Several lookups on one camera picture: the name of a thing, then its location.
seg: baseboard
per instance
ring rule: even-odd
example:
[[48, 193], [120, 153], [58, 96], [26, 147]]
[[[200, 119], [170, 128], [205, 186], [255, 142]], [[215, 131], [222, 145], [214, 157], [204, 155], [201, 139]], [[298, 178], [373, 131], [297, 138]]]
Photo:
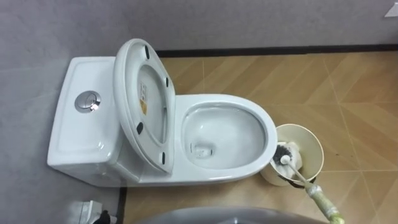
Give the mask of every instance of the baseboard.
[[315, 53], [377, 52], [396, 50], [398, 50], [398, 44], [260, 47], [248, 49], [157, 50], [156, 52], [157, 55], [160, 57], [220, 57], [243, 55], [291, 55]]
[[126, 206], [127, 187], [121, 187], [119, 190], [119, 203], [118, 210], [116, 211], [116, 224], [123, 224], [124, 220], [124, 207]]

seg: white toilet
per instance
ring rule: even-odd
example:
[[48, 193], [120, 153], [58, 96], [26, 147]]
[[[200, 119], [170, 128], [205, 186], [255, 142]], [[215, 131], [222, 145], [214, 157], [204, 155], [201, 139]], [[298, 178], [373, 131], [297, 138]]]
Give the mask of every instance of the white toilet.
[[132, 39], [116, 58], [70, 62], [47, 163], [102, 187], [195, 185], [259, 172], [276, 144], [260, 106], [230, 95], [176, 95], [155, 50]]

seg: label on toilet seat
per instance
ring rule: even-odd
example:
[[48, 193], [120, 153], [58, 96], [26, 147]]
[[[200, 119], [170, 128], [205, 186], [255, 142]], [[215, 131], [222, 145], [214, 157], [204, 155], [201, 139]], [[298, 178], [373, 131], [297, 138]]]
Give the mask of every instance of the label on toilet seat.
[[140, 82], [139, 84], [139, 103], [141, 105], [141, 110], [144, 115], [147, 114], [147, 86]]

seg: toilet brush handle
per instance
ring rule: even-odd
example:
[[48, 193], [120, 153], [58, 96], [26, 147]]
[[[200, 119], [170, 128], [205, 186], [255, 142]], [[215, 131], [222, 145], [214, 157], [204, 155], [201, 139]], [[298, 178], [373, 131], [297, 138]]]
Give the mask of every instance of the toilet brush handle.
[[307, 184], [308, 181], [306, 180], [305, 177], [303, 177], [303, 175], [301, 175], [301, 173], [292, 165], [292, 163], [288, 162], [287, 165], [296, 173], [297, 177], [299, 177], [299, 179], [304, 183]]
[[305, 189], [308, 196], [316, 203], [322, 214], [329, 220], [330, 224], [344, 224], [345, 221], [335, 205], [325, 196], [320, 186], [312, 184]]

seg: cream bucket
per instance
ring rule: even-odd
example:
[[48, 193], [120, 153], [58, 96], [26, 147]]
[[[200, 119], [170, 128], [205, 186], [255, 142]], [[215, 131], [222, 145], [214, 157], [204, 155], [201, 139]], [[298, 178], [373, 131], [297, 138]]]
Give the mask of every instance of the cream bucket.
[[[279, 142], [293, 141], [298, 145], [303, 161], [303, 167], [299, 171], [308, 181], [314, 182], [322, 170], [324, 161], [322, 145], [317, 137], [307, 128], [297, 124], [283, 124], [276, 130]], [[274, 164], [269, 163], [260, 173], [273, 185], [286, 186], [290, 184], [297, 188], [303, 188], [301, 181], [284, 177], [275, 169]]]

